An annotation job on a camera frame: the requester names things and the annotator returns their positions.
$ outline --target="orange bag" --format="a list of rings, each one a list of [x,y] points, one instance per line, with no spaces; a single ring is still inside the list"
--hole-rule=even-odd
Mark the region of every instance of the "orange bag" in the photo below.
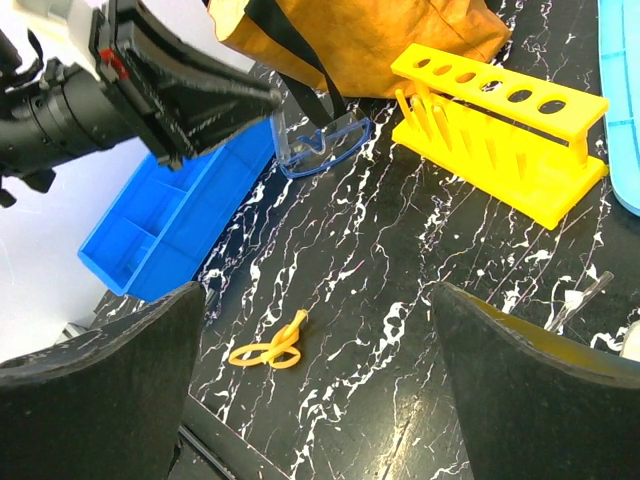
[[[311,87],[324,76],[271,40],[244,13],[249,0],[210,0],[209,15],[225,45]],[[511,32],[484,0],[278,0],[291,24],[316,51],[348,97],[411,94],[393,61],[412,43],[490,61]]]

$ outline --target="black marble countertop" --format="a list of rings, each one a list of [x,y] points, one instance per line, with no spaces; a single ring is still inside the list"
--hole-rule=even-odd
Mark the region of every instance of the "black marble countertop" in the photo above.
[[[596,0],[487,3],[514,31],[500,65],[599,93]],[[191,394],[283,478],[471,478],[431,286],[446,280],[543,326],[567,291],[610,271],[563,334],[617,354],[640,319],[640,219],[605,179],[547,231],[393,144],[395,101],[359,105],[376,125],[357,157],[297,181],[266,171],[206,260],[198,279],[217,294]],[[606,158],[602,122],[589,145]],[[106,297],[98,317],[138,306]],[[298,365],[227,363],[300,308]]]

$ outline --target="blue divided tray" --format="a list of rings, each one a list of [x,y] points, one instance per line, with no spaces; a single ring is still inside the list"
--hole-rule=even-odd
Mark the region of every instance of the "blue divided tray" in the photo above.
[[[161,298],[193,278],[273,155],[269,120],[178,172],[149,155],[78,256],[115,294]]]
[[[640,0],[599,0],[598,9],[611,183],[620,203],[640,215]]]

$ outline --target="yellow test tube rack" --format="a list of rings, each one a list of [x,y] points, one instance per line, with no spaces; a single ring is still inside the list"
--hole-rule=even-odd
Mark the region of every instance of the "yellow test tube rack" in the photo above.
[[[545,228],[607,174],[587,147],[605,98],[417,44],[391,69],[417,92],[396,91],[393,140]]]

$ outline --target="light blue tray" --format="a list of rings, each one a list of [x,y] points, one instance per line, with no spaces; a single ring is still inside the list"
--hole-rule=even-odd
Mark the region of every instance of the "light blue tray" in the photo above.
[[[640,0],[598,0],[602,94],[613,191],[640,216]]]

